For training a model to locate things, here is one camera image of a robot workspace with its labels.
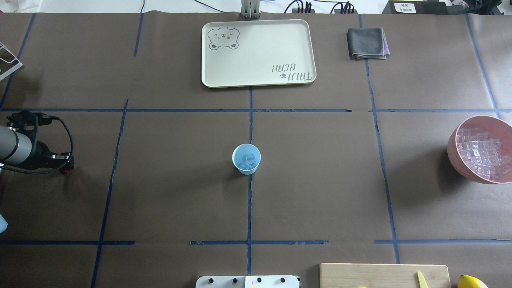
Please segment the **blue cup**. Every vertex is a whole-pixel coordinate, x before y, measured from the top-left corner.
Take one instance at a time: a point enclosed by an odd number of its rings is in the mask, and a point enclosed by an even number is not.
[[[231,159],[240,173],[250,175],[260,165],[261,153],[256,146],[246,143],[235,148]]]
[[[7,229],[7,222],[5,221],[5,219],[0,214],[0,233],[5,231],[5,229]]]

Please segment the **white tray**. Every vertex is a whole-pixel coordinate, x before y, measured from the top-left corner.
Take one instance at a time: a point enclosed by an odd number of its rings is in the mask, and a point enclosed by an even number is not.
[[[309,25],[304,20],[203,26],[201,80],[210,88],[304,84],[315,78]]]

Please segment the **gray towel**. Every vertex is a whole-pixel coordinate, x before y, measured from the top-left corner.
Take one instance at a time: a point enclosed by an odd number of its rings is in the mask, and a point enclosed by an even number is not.
[[[347,39],[354,58],[385,59],[390,54],[382,28],[350,28]]]

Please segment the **cable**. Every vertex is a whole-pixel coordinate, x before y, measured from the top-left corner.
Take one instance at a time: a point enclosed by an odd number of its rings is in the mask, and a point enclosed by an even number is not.
[[[324,0],[314,0],[317,2],[325,2],[325,3],[341,3],[340,1],[324,1]]]
[[[342,2],[336,2],[336,4],[334,4],[334,6],[332,6],[332,9],[331,9],[331,12],[329,12],[329,14],[332,14],[332,11],[334,11],[334,8],[336,8],[336,6],[338,5],[341,5],[342,7],[339,9],[340,13],[341,11],[343,10],[343,3]]]
[[[293,0],[292,2],[290,2],[290,4],[288,4],[288,6],[286,7],[285,12],[283,12],[283,14],[285,14],[286,11],[288,11],[288,8],[290,8],[290,6],[295,2],[297,2],[297,12],[300,12],[301,9],[304,9],[304,3],[302,2],[302,0]]]
[[[345,8],[343,9],[343,14],[352,14],[352,13],[354,13],[354,5],[352,5],[350,3],[350,1],[347,1],[347,3],[345,4]]]
[[[18,173],[22,173],[22,174],[42,175],[42,174],[48,174],[48,173],[52,173],[52,172],[55,172],[55,171],[59,170],[60,168],[64,167],[64,165],[66,165],[71,160],[71,156],[73,156],[73,137],[71,136],[71,132],[69,131],[68,126],[66,125],[66,123],[64,123],[64,121],[62,119],[60,119],[59,117],[56,117],[56,116],[50,116],[50,118],[61,122],[62,125],[64,126],[64,129],[68,133],[69,142],[70,142],[70,145],[71,145],[71,149],[70,149],[70,152],[69,152],[69,158],[64,163],[62,163],[59,167],[57,167],[55,169],[52,169],[52,170],[49,170],[49,171],[43,171],[43,172],[31,172],[31,171],[25,171],[25,170],[18,170],[18,169],[14,169],[14,168],[10,168],[10,167],[5,167],[5,166],[0,167],[0,169],[7,170],[7,171],[12,171],[12,172],[18,172]]]
[[[312,2],[307,2],[306,1],[306,12],[305,13],[311,13],[311,6],[312,6]]]
[[[208,4],[205,4],[205,3],[201,2],[201,1],[198,1],[198,0],[194,0],[194,1],[197,2],[197,3],[201,3],[201,4],[203,4],[206,7],[210,7],[212,9],[216,10],[216,11],[219,11],[219,12],[222,12],[222,13],[226,13],[226,11],[219,10],[219,9],[214,8],[214,7],[212,7],[212,6],[208,5]]]

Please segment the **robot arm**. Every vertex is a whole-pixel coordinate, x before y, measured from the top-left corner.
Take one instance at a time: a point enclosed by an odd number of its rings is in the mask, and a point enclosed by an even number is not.
[[[14,113],[7,119],[9,120],[7,127],[0,127],[0,163],[25,170],[39,168],[52,168],[52,170],[29,172],[8,167],[1,167],[1,169],[25,174],[47,174],[59,170],[65,174],[74,168],[73,138],[62,119],[27,110]],[[69,135],[71,143],[69,153],[53,153],[46,144],[37,140],[39,126],[49,125],[53,120],[61,122]]]

